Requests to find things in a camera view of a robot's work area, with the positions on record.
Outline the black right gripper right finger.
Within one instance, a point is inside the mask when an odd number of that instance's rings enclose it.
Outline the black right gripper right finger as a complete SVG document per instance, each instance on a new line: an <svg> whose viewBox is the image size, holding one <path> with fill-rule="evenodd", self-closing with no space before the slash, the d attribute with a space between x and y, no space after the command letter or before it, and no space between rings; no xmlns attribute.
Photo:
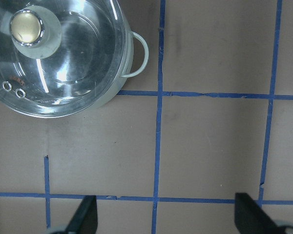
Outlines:
<svg viewBox="0 0 293 234"><path fill-rule="evenodd" d="M235 194L234 223L240 234L285 234L247 193Z"/></svg>

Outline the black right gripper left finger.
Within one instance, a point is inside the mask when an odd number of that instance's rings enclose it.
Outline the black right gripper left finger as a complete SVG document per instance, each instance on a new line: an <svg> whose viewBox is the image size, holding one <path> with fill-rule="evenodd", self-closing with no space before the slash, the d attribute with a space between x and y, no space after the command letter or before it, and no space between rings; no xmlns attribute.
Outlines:
<svg viewBox="0 0 293 234"><path fill-rule="evenodd" d="M95 195L85 196L69 224L65 234L95 234L98 228L97 199Z"/></svg>

